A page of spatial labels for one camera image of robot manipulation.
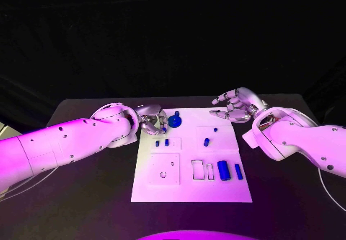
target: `dark table surface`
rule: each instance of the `dark table surface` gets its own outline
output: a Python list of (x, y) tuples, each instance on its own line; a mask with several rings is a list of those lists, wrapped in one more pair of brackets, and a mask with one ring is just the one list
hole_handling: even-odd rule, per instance
[[(261, 98), (271, 106), (294, 108), (314, 119), (300, 95)], [(65, 100), (48, 125), (89, 118), (110, 103), (209, 108), (213, 99)], [(345, 240), (346, 213), (327, 196), (314, 165), (300, 154), (275, 162), (242, 139), (251, 122), (234, 128), (254, 203), (131, 203), (137, 141), (61, 167), (37, 187), (0, 204), (0, 239), (134, 240), (161, 232), (205, 230), (258, 239)], [(330, 193), (346, 204), (346, 179), (326, 172), (323, 177)]]

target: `black curtain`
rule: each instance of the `black curtain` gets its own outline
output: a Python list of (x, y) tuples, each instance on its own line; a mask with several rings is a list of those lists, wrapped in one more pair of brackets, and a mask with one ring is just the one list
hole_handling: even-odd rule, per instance
[(323, 116), (345, 95), (345, 74), (330, 75), (346, 56), (342, 4), (6, 2), (0, 120), (22, 132), (45, 127), (65, 99), (215, 96), (248, 87), (304, 94)]

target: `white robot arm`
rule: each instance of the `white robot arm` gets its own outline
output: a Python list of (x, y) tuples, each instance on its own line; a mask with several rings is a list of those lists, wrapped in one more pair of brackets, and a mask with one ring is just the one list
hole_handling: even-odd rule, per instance
[(166, 134), (167, 115), (159, 105), (134, 109), (104, 106), (89, 119), (78, 119), (0, 141), (0, 192), (42, 172), (85, 159), (105, 148), (137, 141), (137, 130)]
[(254, 117), (252, 129), (242, 136), (252, 149), (261, 147), (275, 161), (298, 152), (319, 169), (346, 178), (346, 127), (319, 126), (296, 109), (270, 108), (245, 87), (222, 94), (212, 104), (225, 100), (228, 112), (212, 110), (210, 114), (234, 123)]

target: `cable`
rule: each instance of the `cable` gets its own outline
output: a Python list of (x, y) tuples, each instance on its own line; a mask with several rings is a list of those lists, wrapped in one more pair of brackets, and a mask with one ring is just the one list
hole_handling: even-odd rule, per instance
[(20, 195), (20, 194), (23, 194), (26, 191), (29, 191), (33, 187), (36, 187), (48, 178), (49, 178), (49, 176), (53, 174), (53, 172), (58, 170), (58, 168), (59, 167), (56, 167), (55, 169), (53, 169), (53, 171), (48, 174), (48, 176), (33, 185), (33, 186), (30, 186), (25, 191), (22, 191), (20, 193), (17, 193), (17, 194), (14, 194), (13, 196), (10, 196), (10, 197), (7, 197), (6, 199), (3, 199), (1, 201), (0, 201), (0, 203), (3, 202), (3, 201), (6, 201), (6, 200), (9, 200), (9, 199), (12, 199), (13, 197), (16, 197), (17, 195)]
[(37, 176), (32, 176), (19, 186), (16, 186), (10, 191), (4, 192), (0, 194), (0, 198), (4, 197), (6, 194), (12, 193), (16, 191), (25, 184), (27, 184)]
[(337, 201), (336, 201), (334, 198), (332, 197), (330, 192), (329, 192), (329, 190), (327, 190), (327, 188), (326, 188), (326, 185), (324, 185), (324, 182), (323, 182), (321, 170), (320, 170), (320, 169), (319, 169), (319, 178), (320, 178), (320, 182), (321, 182), (321, 185), (323, 185), (323, 187), (324, 187), (324, 190), (326, 190), (327, 195), (330, 196), (333, 202), (334, 202), (336, 205), (340, 207), (340, 209), (346, 212), (346, 209), (345, 209), (345, 208), (342, 207), (342, 205), (337, 203)]

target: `blue object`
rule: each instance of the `blue object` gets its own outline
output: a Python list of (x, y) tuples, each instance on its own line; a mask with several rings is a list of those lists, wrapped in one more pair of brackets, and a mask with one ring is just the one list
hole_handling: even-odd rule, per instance
[(242, 180), (244, 179), (244, 175), (242, 175), (239, 164), (235, 164), (235, 170), (236, 170), (238, 179)]
[(210, 142), (210, 140), (209, 140), (209, 138), (206, 138), (205, 141), (203, 141), (203, 146), (205, 146), (205, 147), (209, 146), (209, 142)]
[(229, 166), (226, 161), (218, 162), (218, 171), (222, 181), (231, 180)]
[(180, 113), (179, 111), (174, 112), (174, 116), (170, 116), (169, 119), (167, 119), (167, 125), (172, 127), (172, 128), (179, 128), (180, 125), (182, 125), (182, 118), (180, 118)]

